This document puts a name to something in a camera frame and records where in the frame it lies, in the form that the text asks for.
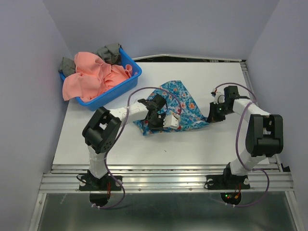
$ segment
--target white wall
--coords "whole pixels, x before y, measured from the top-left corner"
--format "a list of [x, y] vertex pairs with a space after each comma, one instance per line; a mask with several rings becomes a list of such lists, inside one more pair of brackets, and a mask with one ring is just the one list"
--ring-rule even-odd
[[262, 107], [284, 119], [284, 165], [290, 165], [308, 230], [308, 1], [281, 0], [247, 66]]
[[246, 59], [279, 0], [43, 0], [71, 53]]
[[57, 73], [70, 57], [41, 0], [0, 3], [0, 230], [27, 230], [66, 104]]

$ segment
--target pink cloth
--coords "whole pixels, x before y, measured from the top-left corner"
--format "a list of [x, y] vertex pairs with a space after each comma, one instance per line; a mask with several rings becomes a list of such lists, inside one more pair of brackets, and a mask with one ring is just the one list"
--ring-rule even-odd
[[126, 69], [120, 65], [110, 65], [90, 52], [77, 53], [74, 62], [76, 73], [64, 80], [64, 100], [79, 96], [83, 102], [89, 102], [132, 75], [131, 65], [126, 65]]

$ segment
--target blue basket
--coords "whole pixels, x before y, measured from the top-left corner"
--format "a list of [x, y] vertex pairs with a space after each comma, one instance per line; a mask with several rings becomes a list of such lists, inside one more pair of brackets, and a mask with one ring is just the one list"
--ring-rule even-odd
[[[133, 75], [129, 79], [125, 80], [124, 82], [116, 85], [115, 87], [111, 88], [110, 90], [106, 91], [105, 93], [101, 94], [100, 96], [95, 97], [93, 100], [89, 102], [83, 102], [80, 97], [76, 97], [78, 103], [82, 106], [89, 108], [91, 111], [95, 111], [99, 107], [104, 106], [105, 104], [109, 103], [110, 101], [114, 100], [115, 98], [119, 97], [120, 95], [124, 94], [128, 90], [137, 86], [138, 77], [141, 75], [142, 70], [141, 68], [133, 61], [125, 51], [120, 48], [121, 54], [121, 65], [125, 68], [127, 64], [131, 65], [133, 68]], [[65, 76], [63, 73], [60, 73], [61, 79], [64, 81]]]

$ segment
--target white tabletop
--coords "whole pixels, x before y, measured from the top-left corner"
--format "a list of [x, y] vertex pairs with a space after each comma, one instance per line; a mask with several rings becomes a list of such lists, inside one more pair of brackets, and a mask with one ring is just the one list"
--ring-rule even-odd
[[[107, 109], [123, 107], [131, 92], [137, 88], [158, 87], [170, 80], [181, 80], [201, 112], [208, 116], [213, 101], [210, 92], [220, 83], [236, 82], [246, 86], [239, 63], [138, 63], [142, 68], [135, 89], [123, 94], [109, 104]], [[131, 102], [147, 98], [152, 90], [136, 93]], [[239, 88], [241, 95], [248, 93]], [[56, 150], [54, 165], [84, 165], [89, 163], [88, 149], [81, 132], [93, 112], [70, 100]], [[235, 135], [240, 117], [226, 116], [220, 123], [206, 128], [174, 133], [143, 136], [134, 124], [128, 124], [117, 144], [108, 155], [109, 164], [117, 165], [192, 165], [227, 164], [236, 158]], [[247, 123], [242, 125], [239, 150], [244, 149]]]

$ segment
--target blue floral fabric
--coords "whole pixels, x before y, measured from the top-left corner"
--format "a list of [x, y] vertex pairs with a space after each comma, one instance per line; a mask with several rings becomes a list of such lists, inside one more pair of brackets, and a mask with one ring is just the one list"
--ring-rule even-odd
[[[204, 128], [208, 125], [208, 123], [206, 122], [206, 117], [202, 115], [196, 102], [193, 100], [192, 96], [189, 94], [188, 90], [185, 88], [185, 86], [180, 80], [169, 81], [167, 83], [164, 83], [159, 88], [168, 90], [180, 100], [182, 106], [182, 112], [180, 115], [180, 126], [178, 129], [166, 128], [163, 131], [153, 131], [148, 128], [146, 121], [135, 121], [134, 123], [139, 127], [144, 136], [159, 132], [188, 131], [198, 128]], [[169, 115], [178, 114], [180, 112], [180, 106], [178, 101], [164, 91], [153, 91], [153, 93], [151, 93], [148, 97], [148, 100], [153, 99], [156, 94], [160, 94], [167, 101], [167, 108], [165, 106], [162, 109], [162, 113], [167, 111], [167, 115]]]

